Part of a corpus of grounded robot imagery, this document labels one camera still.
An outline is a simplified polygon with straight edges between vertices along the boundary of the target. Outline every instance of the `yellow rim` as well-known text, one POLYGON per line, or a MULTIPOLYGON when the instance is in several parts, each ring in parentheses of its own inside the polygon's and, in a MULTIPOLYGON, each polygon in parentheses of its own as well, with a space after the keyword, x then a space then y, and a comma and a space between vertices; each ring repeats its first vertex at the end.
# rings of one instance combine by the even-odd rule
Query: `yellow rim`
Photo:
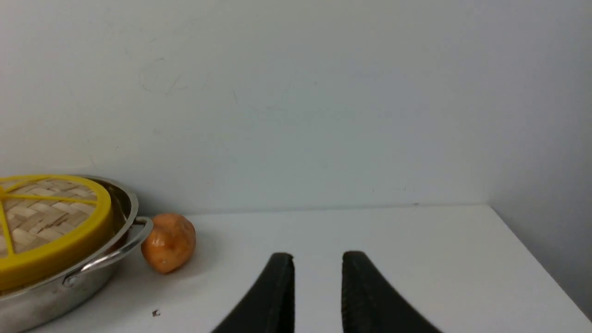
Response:
POLYGON ((47 264, 43 262, 43 259, 47 257, 48 254, 58 254, 68 250, 73 250, 73 245, 76 245, 74 250, 81 251, 86 254, 94 251, 94 249, 85 249, 84 246, 87 243, 81 242, 88 237, 93 237, 96 231, 105 230, 104 223, 108 223, 111 217, 111 197, 107 190, 100 186, 99 184, 87 180, 86 178, 70 176, 70 175, 34 175, 34 176, 14 176, 8 178, 0 178, 0 182, 7 182, 7 181, 18 181, 17 184, 10 186, 7 189, 3 189, 0 186, 0 225, 2 226, 2 232, 4 233, 4 239, 7 243, 7 252, 8 256, 4 258, 0 258, 0 273, 7 273, 9 276, 11 274, 18 274, 17 271, 22 270, 25 267, 29 267, 32 265, 52 265, 53 263, 48 262, 47 264), (9 192, 15 190, 17 188, 22 187, 24 184, 30 182, 36 182, 39 180, 47 179, 47 178, 54 178, 54 179, 61 179, 67 180, 74 183, 82 184, 87 186, 91 189, 96 195, 96 201, 94 200, 84 200, 84 199, 75 199, 75 198, 63 198, 63 197, 52 197, 52 196, 31 196, 26 194, 10 194, 9 192), (4 206, 2 202, 9 198, 23 198, 23 199, 38 199, 38 200, 56 200, 56 201, 74 201, 80 202, 85 204, 93 204, 95 205, 95 210, 87 219, 88 221, 96 221, 97 223, 81 223, 76 229, 70 231, 69 233, 63 235, 60 239, 50 242, 48 244, 42 245, 38 248, 29 250, 24 253, 16 254, 14 253, 14 247, 12 246, 12 236, 9 231, 8 222, 4 213, 4 206))

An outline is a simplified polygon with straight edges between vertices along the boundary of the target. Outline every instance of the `white wall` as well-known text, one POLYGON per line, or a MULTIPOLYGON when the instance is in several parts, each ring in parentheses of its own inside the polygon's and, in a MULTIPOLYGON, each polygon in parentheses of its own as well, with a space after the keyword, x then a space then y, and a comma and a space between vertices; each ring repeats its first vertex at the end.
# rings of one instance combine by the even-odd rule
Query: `white wall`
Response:
POLYGON ((5 1, 0 172, 116 178, 146 212, 489 202, 592 315, 591 15, 5 1))

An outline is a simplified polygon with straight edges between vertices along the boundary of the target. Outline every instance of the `metal pot handle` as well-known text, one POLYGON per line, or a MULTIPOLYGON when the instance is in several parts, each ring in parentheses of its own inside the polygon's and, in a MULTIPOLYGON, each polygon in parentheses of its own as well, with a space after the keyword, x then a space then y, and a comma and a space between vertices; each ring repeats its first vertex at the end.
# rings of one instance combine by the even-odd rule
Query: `metal pot handle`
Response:
POLYGON ((90 273, 92 271, 96 271, 100 268, 103 268, 105 266, 109 266, 119 260, 122 260, 133 249, 138 247, 138 245, 140 245, 148 237, 148 235, 152 231, 152 227, 154 227, 154 224, 152 223, 152 220, 149 217, 137 217, 134 220, 133 224, 134 225, 143 225, 143 228, 140 230, 140 232, 134 238, 132 238, 130 241, 128 241, 125 245, 123 245, 121 248, 117 249, 116 251, 109 253, 107 255, 104 255, 101 258, 95 259, 95 260, 87 263, 86 265, 76 269, 75 271, 69 273, 64 278, 64 281, 62 282, 62 284, 66 288, 71 288, 75 285, 76 280, 78 279, 78 277, 80 275, 90 273))

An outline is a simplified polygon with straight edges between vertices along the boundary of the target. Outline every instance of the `woven bamboo surface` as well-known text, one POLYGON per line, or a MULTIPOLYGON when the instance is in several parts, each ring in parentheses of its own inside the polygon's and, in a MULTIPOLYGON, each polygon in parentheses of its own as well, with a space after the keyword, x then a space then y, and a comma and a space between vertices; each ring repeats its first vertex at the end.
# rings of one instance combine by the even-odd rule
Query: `woven bamboo surface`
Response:
MULTIPOLYGON (((4 189, 0 200, 14 254, 59 239, 95 210, 96 194, 85 185, 66 180, 0 182, 0 188, 4 189)), ((0 258, 10 253, 5 234, 0 233, 0 258)))

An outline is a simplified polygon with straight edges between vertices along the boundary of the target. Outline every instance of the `bamboo steamer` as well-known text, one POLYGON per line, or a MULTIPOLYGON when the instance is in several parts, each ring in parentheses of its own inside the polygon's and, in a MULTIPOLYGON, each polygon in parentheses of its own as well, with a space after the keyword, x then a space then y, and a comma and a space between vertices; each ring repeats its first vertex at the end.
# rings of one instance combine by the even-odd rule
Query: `bamboo steamer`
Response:
POLYGON ((70 175, 0 178, 0 293, 44 280, 114 236, 111 197, 70 175))

